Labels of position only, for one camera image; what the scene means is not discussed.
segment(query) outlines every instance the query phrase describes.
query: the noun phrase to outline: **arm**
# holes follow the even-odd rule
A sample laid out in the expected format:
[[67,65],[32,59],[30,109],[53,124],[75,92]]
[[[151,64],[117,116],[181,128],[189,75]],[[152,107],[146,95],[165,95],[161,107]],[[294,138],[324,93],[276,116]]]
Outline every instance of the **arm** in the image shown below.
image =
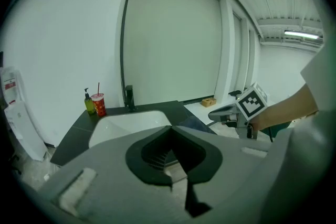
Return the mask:
[[250,123],[257,131],[307,116],[317,110],[315,100],[308,86],[305,84],[291,97],[262,111]]

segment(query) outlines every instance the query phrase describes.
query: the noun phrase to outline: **black faucet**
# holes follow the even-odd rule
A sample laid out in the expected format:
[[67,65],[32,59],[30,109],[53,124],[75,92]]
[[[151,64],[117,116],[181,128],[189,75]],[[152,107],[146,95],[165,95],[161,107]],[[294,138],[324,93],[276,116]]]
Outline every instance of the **black faucet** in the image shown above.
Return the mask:
[[125,97],[125,106],[128,107],[130,112],[135,111],[134,97],[133,97],[133,86],[127,85],[125,88],[126,97]]

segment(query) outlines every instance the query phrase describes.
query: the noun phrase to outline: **black countertop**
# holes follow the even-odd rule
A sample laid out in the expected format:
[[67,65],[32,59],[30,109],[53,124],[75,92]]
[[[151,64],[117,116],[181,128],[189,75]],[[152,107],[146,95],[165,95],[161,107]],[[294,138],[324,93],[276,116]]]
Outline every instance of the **black countertop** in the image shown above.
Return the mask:
[[[136,112],[145,112],[151,110],[162,111],[172,125],[181,125],[182,122],[187,122],[188,119],[193,119],[193,123],[187,123],[185,126],[192,127],[194,125],[197,127],[195,129],[202,128],[203,131],[214,134],[214,132],[209,129],[203,122],[196,118],[188,109],[186,109],[182,103],[178,101],[157,103],[157,104],[146,104],[137,105]],[[128,108],[110,108],[106,109],[107,116],[128,114]],[[69,129],[67,134],[62,139],[61,143],[55,150],[53,157],[50,162],[53,164],[63,166],[67,164],[72,159],[76,158],[78,155],[89,149],[89,140],[91,135],[101,118],[97,114],[89,115],[86,110],[77,119],[73,126]],[[176,158],[173,154],[167,156],[167,163],[175,162]]]

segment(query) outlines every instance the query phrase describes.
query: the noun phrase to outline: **white sink basin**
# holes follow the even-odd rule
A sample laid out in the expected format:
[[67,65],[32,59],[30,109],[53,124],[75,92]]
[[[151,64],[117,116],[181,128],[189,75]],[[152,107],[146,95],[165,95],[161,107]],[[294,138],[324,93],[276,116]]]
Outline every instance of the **white sink basin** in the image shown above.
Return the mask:
[[108,116],[98,122],[90,138],[89,147],[106,140],[166,125],[171,124],[161,111]]

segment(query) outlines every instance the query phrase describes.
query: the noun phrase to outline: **soap dispenser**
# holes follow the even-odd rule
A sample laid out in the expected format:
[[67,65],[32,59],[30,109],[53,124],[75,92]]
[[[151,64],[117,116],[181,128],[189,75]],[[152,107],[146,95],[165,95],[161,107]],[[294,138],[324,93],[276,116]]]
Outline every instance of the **soap dispenser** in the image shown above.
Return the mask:
[[85,106],[86,106],[86,110],[88,111],[88,113],[90,115],[93,115],[95,114],[96,112],[96,109],[94,108],[95,105],[93,104],[93,101],[90,97],[90,95],[86,92],[88,88],[85,88],[85,99],[84,99],[84,103],[85,103]]

